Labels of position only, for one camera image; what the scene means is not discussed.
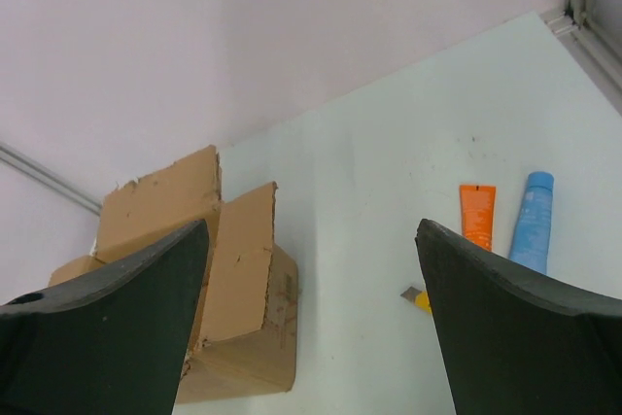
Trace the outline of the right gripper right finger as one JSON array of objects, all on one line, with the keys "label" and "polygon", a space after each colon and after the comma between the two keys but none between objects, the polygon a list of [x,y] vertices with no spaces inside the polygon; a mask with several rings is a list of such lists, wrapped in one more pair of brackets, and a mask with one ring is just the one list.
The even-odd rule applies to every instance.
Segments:
[{"label": "right gripper right finger", "polygon": [[621,302],[488,252],[434,221],[415,238],[459,414],[618,414]]}]

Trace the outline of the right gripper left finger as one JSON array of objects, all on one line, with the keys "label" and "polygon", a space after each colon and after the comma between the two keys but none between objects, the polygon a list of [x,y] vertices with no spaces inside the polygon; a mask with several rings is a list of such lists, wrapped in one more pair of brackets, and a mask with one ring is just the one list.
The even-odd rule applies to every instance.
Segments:
[{"label": "right gripper left finger", "polygon": [[2,305],[2,413],[171,413],[208,248],[194,221]]}]

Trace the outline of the blue cosmetic tube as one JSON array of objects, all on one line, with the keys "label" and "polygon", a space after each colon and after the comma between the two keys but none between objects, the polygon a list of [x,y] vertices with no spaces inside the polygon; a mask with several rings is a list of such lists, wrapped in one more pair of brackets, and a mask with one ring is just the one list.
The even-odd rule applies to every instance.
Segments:
[{"label": "blue cosmetic tube", "polygon": [[537,171],[528,176],[508,255],[543,275],[547,274],[553,189],[552,174]]}]

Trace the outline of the yellow utility knife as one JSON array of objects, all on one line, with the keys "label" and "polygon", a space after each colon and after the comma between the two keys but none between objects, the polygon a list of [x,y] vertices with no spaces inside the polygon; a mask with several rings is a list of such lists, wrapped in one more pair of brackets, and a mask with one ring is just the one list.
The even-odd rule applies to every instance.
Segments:
[{"label": "yellow utility knife", "polygon": [[415,287],[409,287],[403,291],[400,296],[420,310],[429,314],[432,312],[430,299],[426,291],[416,289]]}]

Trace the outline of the brown cardboard express box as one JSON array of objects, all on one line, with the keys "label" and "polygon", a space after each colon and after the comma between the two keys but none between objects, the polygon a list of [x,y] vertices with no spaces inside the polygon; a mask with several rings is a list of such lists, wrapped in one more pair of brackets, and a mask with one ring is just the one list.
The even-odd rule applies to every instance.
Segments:
[{"label": "brown cardboard express box", "polygon": [[218,150],[208,146],[130,181],[104,199],[91,254],[55,270],[52,285],[206,222],[209,261],[177,403],[289,391],[296,371],[297,266],[275,242],[277,184],[222,200]]}]

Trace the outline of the orange cosmetic tube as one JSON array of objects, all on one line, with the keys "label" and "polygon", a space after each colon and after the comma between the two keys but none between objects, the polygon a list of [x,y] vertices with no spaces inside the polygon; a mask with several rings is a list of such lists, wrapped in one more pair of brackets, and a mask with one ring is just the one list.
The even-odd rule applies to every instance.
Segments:
[{"label": "orange cosmetic tube", "polygon": [[460,185],[462,236],[491,251],[493,247],[496,188],[482,185]]}]

